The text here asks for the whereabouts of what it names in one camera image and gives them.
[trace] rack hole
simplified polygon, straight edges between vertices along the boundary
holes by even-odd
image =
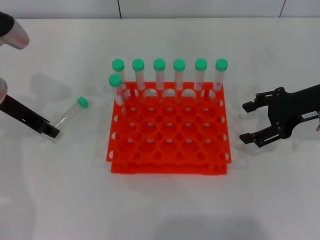
[[[144,139],[140,142],[139,149],[143,153],[151,153],[156,149],[155,141],[152,138]]]
[[[184,138],[184,136],[178,132],[176,135],[175,135],[175,139],[177,139],[178,141],[181,141],[182,139]]]
[[[214,107],[204,107],[201,112],[206,117],[213,117],[216,115],[216,109]]]
[[[161,150],[166,153],[173,153],[177,149],[176,143],[171,139],[167,138],[161,143]]]
[[[172,88],[166,89],[166,90],[164,90],[163,93],[162,93],[162,97],[163,97],[163,98],[175,97],[175,96],[177,96],[177,93],[176,93],[176,91],[175,91],[174,89],[172,89]]]
[[[157,97],[158,93],[155,89],[153,88],[148,88],[143,92],[143,97],[147,98],[147,97]]]
[[[134,149],[135,144],[132,138],[124,138],[120,141],[118,149],[120,152],[130,152]]]
[[[214,135],[218,132],[218,127],[217,124],[215,124],[214,122],[205,122],[202,125],[202,130],[205,134]]]
[[[188,138],[182,143],[182,148],[187,153],[193,154],[198,150],[198,145],[195,141],[192,141],[192,139]]]
[[[181,95],[182,97],[189,97],[189,98],[191,97],[193,99],[195,99],[197,96],[196,92],[190,88],[183,90]]]
[[[207,139],[204,141],[203,149],[208,153],[216,154],[218,152],[219,145],[215,141]]]
[[[226,119],[223,116],[217,116],[215,118],[215,121],[219,124],[223,124],[226,121]]]
[[[159,161],[162,159],[162,153],[159,151],[156,151],[155,154],[153,155],[153,159],[156,161]]]
[[[224,102],[220,99],[218,99],[217,101],[215,101],[214,103],[217,107],[222,107],[224,105]]]
[[[227,135],[225,135],[224,133],[219,133],[217,139],[221,142],[225,142],[227,141]]]
[[[166,117],[172,117],[176,115],[177,109],[173,106],[165,106],[162,108],[162,114]]]
[[[141,132],[144,134],[153,134],[156,131],[156,124],[152,121],[145,121],[141,125]]]
[[[227,161],[229,159],[229,154],[226,152],[220,152],[219,153],[219,159],[223,161]]]
[[[124,133],[124,134],[130,134],[130,133],[133,133],[136,129],[136,124],[134,122],[125,122],[123,125],[122,125],[122,128],[121,128],[121,131]]]
[[[210,89],[207,96],[205,96],[205,92],[206,92],[205,89],[203,89],[203,90],[201,91],[200,96],[201,96],[202,98],[208,97],[210,100],[214,100],[214,99],[216,98],[216,94],[215,94],[215,92],[214,92],[213,90]]]
[[[145,116],[152,116],[157,113],[157,109],[154,106],[144,106],[142,112]]]
[[[193,122],[187,121],[182,125],[181,130],[187,135],[192,135],[197,132],[197,127]]]
[[[185,117],[193,117],[197,113],[196,108],[193,106],[184,106],[182,108],[182,115]]]
[[[137,114],[138,109],[135,106],[127,107],[126,115],[127,116],[134,116]]]
[[[164,134],[174,134],[177,131],[177,125],[171,121],[167,121],[161,125],[161,130]]]

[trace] white wall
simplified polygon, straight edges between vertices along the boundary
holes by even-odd
[[[120,18],[117,0],[0,0],[15,18]]]
[[[119,0],[119,3],[124,19],[279,17],[284,0]]]
[[[118,0],[0,0],[15,18],[120,18]],[[122,18],[279,17],[285,0],[119,0]],[[281,17],[320,17],[320,0],[286,0]]]
[[[286,0],[282,17],[320,17],[320,0]]]

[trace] lying test tube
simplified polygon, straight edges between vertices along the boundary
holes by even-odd
[[[61,117],[53,122],[53,126],[62,130],[71,120],[79,114],[83,109],[88,107],[88,101],[83,97],[79,97],[76,102]]]
[[[138,88],[138,90],[144,90],[146,88],[145,76],[144,76],[144,69],[145,69],[144,61],[140,58],[133,60],[132,68],[135,73],[136,87]]]
[[[165,60],[158,58],[153,62],[155,70],[155,87],[157,90],[162,91],[165,88]]]
[[[186,62],[183,59],[176,59],[173,62],[175,90],[181,91],[184,89],[184,70]]]
[[[204,84],[205,71],[208,67],[207,60],[204,58],[199,58],[195,61],[195,82],[194,82],[194,90],[200,91]]]
[[[222,89],[225,71],[228,69],[228,61],[221,58],[215,63],[215,78],[213,84],[214,91],[220,91]]]
[[[124,91],[122,88],[121,76],[118,74],[112,74],[109,77],[109,84],[112,87],[114,100],[117,105],[121,106],[125,103]]]
[[[112,69],[115,74],[119,74],[121,76],[122,88],[126,89],[126,78],[125,78],[125,63],[121,59],[117,58],[112,61]]]

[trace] clear plastic tube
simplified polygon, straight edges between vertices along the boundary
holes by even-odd
[[[225,72],[224,71],[215,70],[213,90],[218,92],[218,91],[220,91],[222,89],[224,78],[225,78]]]
[[[119,106],[125,104],[124,91],[122,89],[122,86],[113,86],[112,90],[116,104]]]
[[[204,84],[205,71],[196,70],[195,74],[195,82],[194,82],[194,90],[200,91]]]
[[[53,126],[62,130],[81,110],[88,107],[88,101],[84,97],[79,97],[77,102],[73,104],[61,117],[53,122]]]
[[[153,69],[155,70],[155,88],[162,91],[165,89],[166,61],[162,58],[154,60]]]
[[[126,85],[126,78],[125,78],[125,71],[114,71],[115,74],[119,74],[121,76],[121,82],[122,82],[122,89],[125,90],[127,88]]]
[[[136,81],[136,87],[138,90],[145,90],[146,84],[145,84],[145,76],[144,71],[135,71],[135,81]]]
[[[182,91],[184,89],[184,71],[186,62],[178,58],[173,62],[175,90]]]
[[[155,71],[155,87],[160,91],[165,89],[165,71]]]
[[[181,91],[184,89],[184,71],[174,72],[175,90]]]
[[[228,61],[224,58],[220,58],[215,63],[215,77],[213,90],[218,92],[221,91],[222,85],[225,78],[225,72],[228,69]]]

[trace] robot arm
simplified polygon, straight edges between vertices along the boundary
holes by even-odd
[[[8,14],[0,12],[0,46],[8,44],[16,49],[24,49],[29,44],[29,37],[21,25]],[[17,119],[38,133],[55,138],[60,130],[49,124],[49,121],[7,95],[8,86],[0,78],[0,110]]]

